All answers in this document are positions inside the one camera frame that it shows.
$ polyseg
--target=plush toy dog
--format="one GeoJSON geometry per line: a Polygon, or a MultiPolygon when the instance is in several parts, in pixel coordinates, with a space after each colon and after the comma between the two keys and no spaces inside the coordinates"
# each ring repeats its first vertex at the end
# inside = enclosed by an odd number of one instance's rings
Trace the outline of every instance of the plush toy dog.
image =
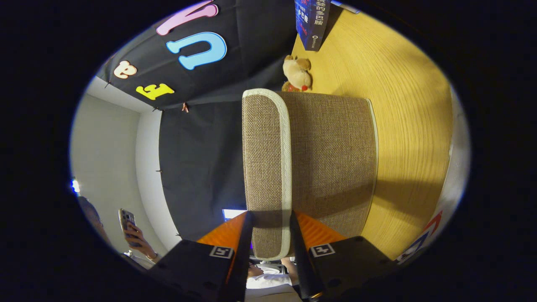
{"type": "Polygon", "coordinates": [[[311,76],[307,72],[311,68],[308,59],[293,59],[288,55],[284,60],[284,75],[288,81],[281,88],[282,91],[305,91],[311,88],[311,76]]]}

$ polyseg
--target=pink letter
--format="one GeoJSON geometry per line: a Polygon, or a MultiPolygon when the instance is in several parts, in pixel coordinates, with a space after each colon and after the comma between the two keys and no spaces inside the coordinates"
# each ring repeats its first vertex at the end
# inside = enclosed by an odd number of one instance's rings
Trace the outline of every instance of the pink letter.
{"type": "Polygon", "coordinates": [[[193,6],[189,6],[177,14],[173,15],[170,19],[166,20],[161,26],[157,28],[157,33],[159,35],[167,35],[170,30],[174,27],[177,27],[183,23],[187,23],[190,20],[197,19],[199,17],[214,17],[218,14],[218,6],[211,4],[204,7],[202,10],[192,13],[198,8],[211,3],[213,0],[203,1],[193,6]]]}

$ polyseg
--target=white wall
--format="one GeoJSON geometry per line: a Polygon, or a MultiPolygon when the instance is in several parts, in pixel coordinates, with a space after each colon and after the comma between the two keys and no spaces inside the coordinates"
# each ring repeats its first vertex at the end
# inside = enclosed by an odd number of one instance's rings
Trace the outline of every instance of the white wall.
{"type": "Polygon", "coordinates": [[[104,80],[95,76],[86,88],[86,93],[123,108],[131,109],[132,111],[136,111],[138,113],[153,110],[153,107],[150,105],[126,94],[112,85],[107,84],[108,83],[106,83],[104,80]]]}
{"type": "Polygon", "coordinates": [[[146,214],[164,246],[170,250],[180,240],[168,210],[162,189],[158,138],[161,126],[161,111],[144,112],[140,115],[136,138],[136,175],[142,203],[146,214]]]}
{"type": "MultiPolygon", "coordinates": [[[[134,213],[136,224],[155,252],[165,254],[168,249],[146,215],[138,187],[135,151],[139,121],[140,114],[135,111],[85,95],[72,127],[71,172],[80,184],[81,195],[97,209],[117,251],[130,249],[118,220],[122,207],[134,213]]],[[[143,257],[138,251],[134,254],[143,257]]]]}

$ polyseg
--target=wooden table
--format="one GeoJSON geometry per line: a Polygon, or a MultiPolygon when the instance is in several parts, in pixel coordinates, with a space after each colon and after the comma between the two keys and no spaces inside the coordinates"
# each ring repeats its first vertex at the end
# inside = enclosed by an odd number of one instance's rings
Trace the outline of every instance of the wooden table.
{"type": "Polygon", "coordinates": [[[379,138],[376,188],[362,236],[392,260],[423,231],[449,164],[449,82],[412,42],[372,17],[331,7],[337,20],[311,61],[312,90],[369,98],[379,138]]]}

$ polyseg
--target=smartphone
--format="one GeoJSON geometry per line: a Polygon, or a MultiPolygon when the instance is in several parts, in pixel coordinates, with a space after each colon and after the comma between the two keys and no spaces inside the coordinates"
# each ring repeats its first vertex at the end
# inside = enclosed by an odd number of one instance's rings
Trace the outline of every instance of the smartphone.
{"type": "MultiPolygon", "coordinates": [[[[119,209],[119,223],[121,224],[121,231],[128,229],[127,223],[130,222],[133,225],[136,225],[136,220],[134,220],[134,214],[126,211],[122,208],[119,209]]],[[[125,234],[125,238],[137,238],[136,236],[125,234]]],[[[141,245],[136,242],[129,242],[131,247],[140,247],[141,245]]]]}

